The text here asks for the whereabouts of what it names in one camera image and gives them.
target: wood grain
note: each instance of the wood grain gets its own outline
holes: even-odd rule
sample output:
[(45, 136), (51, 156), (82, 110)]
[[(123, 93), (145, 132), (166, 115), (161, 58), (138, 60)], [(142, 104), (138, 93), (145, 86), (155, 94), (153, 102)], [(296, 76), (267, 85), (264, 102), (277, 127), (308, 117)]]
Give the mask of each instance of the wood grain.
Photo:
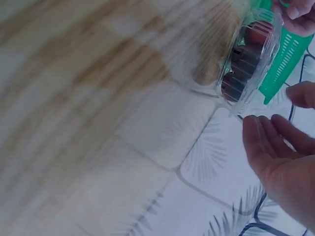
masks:
[(1, 235), (135, 223), (213, 113), (188, 84), (218, 78), (249, 6), (0, 0)]

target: leaf pattern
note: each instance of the leaf pattern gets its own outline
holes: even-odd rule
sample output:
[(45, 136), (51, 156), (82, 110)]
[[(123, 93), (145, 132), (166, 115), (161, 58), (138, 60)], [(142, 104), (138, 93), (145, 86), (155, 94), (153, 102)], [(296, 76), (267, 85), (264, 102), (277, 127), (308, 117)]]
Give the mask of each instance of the leaf pattern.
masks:
[(152, 226), (148, 221), (146, 214), (157, 215), (158, 209), (162, 208), (159, 203), (160, 198), (164, 195), (157, 193), (157, 198), (150, 200), (147, 204), (143, 204), (142, 207), (145, 210), (142, 215), (128, 214), (132, 218), (132, 222), (120, 222), (119, 227), (115, 228), (115, 231), (111, 233), (111, 236), (144, 236), (144, 229), (152, 230)]
[(263, 222), (273, 222), (273, 220), (277, 218), (278, 214), (276, 212), (273, 212), (273, 211), (264, 210), (264, 208), (265, 207), (273, 207), (273, 206), (277, 206), (277, 205), (278, 204), (276, 202), (272, 201), (269, 198), (266, 198), (263, 205), (259, 209), (259, 212), (257, 215), (259, 220), (263, 221)]
[(260, 116), (260, 115), (273, 115), (273, 114), (280, 114), (285, 112), (285, 107), (290, 106), (291, 103), (289, 102), (286, 94), (285, 89), (286, 85), (282, 86), (282, 88), (278, 91), (278, 93), (274, 96), (274, 98), (269, 102), (266, 106), (254, 107), (252, 109), (252, 113)]
[(219, 132), (220, 123), (212, 118), (183, 162), (183, 168), (199, 182), (215, 180), (218, 169), (224, 168), (226, 148), (224, 140), (216, 137)]
[[(235, 236), (238, 235), (244, 226), (253, 218), (254, 212), (249, 215), (244, 215), (244, 212), (248, 208), (258, 206), (261, 201), (261, 196), (264, 193), (262, 186), (250, 187), (247, 190), (245, 199), (240, 198), (237, 209), (234, 208), (229, 213), (223, 212), (223, 217), (218, 219), (215, 215), (213, 219), (209, 221), (209, 229), (203, 233), (203, 236)], [(264, 212), (265, 217), (269, 217), (269, 220), (275, 218), (272, 212)], [(250, 228), (246, 231), (245, 236), (257, 236), (262, 232), (261, 229)]]
[(197, 138), (207, 124), (208, 119), (209, 117), (205, 116), (196, 119), (183, 117), (181, 120), (176, 120), (166, 126), (166, 128), (162, 131), (162, 137), (165, 139), (171, 139), (174, 136), (195, 135)]

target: clear plastic container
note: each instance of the clear plastic container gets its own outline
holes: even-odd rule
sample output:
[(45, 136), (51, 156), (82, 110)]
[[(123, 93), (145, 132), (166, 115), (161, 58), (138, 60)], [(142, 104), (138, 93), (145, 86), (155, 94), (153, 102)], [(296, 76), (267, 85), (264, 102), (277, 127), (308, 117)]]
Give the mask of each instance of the clear plastic container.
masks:
[(245, 17), (215, 88), (232, 115), (245, 110), (267, 75), (280, 47), (282, 26), (280, 13), (263, 8)]

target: fingernail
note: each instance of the fingernail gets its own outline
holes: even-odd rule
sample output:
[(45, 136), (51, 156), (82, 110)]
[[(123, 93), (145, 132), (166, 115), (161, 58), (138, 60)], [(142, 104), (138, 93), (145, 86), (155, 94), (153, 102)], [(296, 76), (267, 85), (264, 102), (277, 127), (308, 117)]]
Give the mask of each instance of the fingernail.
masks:
[(294, 94), (294, 89), (293, 89), (294, 86), (291, 86), (291, 87), (287, 87), (285, 92), (286, 92), (286, 95), (290, 98), (292, 97), (292, 95)]
[(258, 130), (258, 134), (259, 134), (259, 137), (261, 137), (261, 132), (260, 132), (260, 120), (257, 116), (251, 116), (253, 117), (253, 119), (255, 120), (255, 123), (256, 123), (256, 127), (257, 127), (257, 130)]
[(300, 16), (300, 12), (295, 6), (289, 7), (287, 9), (287, 14), (291, 20), (295, 20), (296, 18)]

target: dark red round object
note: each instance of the dark red round object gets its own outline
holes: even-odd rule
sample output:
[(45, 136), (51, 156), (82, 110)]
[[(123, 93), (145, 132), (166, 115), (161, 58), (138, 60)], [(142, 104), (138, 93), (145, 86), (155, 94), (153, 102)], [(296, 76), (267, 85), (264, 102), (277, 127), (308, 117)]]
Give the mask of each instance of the dark red round object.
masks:
[(267, 21), (256, 21), (250, 23), (246, 29), (244, 41), (246, 45), (258, 45), (263, 47), (268, 35), (273, 31), (273, 26)]
[(249, 80), (260, 61), (261, 48), (253, 45), (234, 47), (231, 53), (231, 68), (239, 80)]
[(238, 80), (233, 72), (229, 72), (222, 79), (222, 96), (230, 102), (238, 102), (246, 84), (247, 81)]

